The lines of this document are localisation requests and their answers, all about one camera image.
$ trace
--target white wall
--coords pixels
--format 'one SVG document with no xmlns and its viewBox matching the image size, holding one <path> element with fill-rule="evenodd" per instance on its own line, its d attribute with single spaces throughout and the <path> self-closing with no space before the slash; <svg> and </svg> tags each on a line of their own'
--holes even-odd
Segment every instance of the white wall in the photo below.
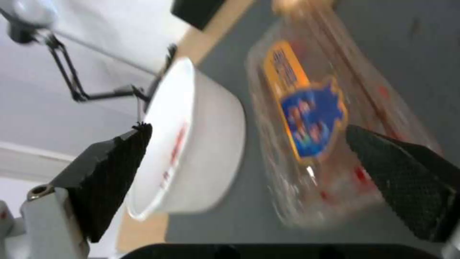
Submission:
<svg viewBox="0 0 460 259">
<path fill-rule="evenodd" d="M 134 83 L 147 88 L 154 76 L 64 41 L 89 93 Z M 74 102 L 44 46 L 20 46 L 0 18 L 0 141 L 76 156 L 87 146 L 122 134 L 137 121 L 135 98 Z"/>
<path fill-rule="evenodd" d="M 189 25 L 170 13 L 173 0 L 53 0 L 56 31 L 157 72 L 167 46 Z"/>
</svg>

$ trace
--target table surface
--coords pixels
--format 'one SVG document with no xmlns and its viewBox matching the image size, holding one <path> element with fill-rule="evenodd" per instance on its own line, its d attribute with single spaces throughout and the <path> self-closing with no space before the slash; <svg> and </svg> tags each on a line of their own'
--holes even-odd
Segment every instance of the table surface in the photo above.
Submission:
<svg viewBox="0 0 460 259">
<path fill-rule="evenodd" d="M 460 4 L 451 0 L 347 0 L 337 13 L 354 40 L 435 135 L 447 159 L 460 164 L 457 120 L 460 88 Z M 247 142 L 229 194 L 214 209 L 171 215 L 167 242 L 180 243 L 395 243 L 438 254 L 440 244 L 417 240 L 385 205 L 322 230 L 282 225 L 267 189 L 244 66 L 247 53 L 277 20 L 259 0 L 208 54 L 199 69 L 241 101 Z"/>
</svg>

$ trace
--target white plastic cup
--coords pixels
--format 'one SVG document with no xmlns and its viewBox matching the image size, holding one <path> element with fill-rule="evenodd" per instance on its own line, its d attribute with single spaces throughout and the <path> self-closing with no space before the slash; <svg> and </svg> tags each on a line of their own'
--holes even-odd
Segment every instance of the white plastic cup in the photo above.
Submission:
<svg viewBox="0 0 460 259">
<path fill-rule="evenodd" d="M 165 75 L 144 122 L 152 125 L 152 137 L 127 195 L 130 216 L 145 220 L 154 212 L 201 212 L 216 205 L 243 155 L 246 124 L 239 100 L 183 58 Z"/>
</svg>

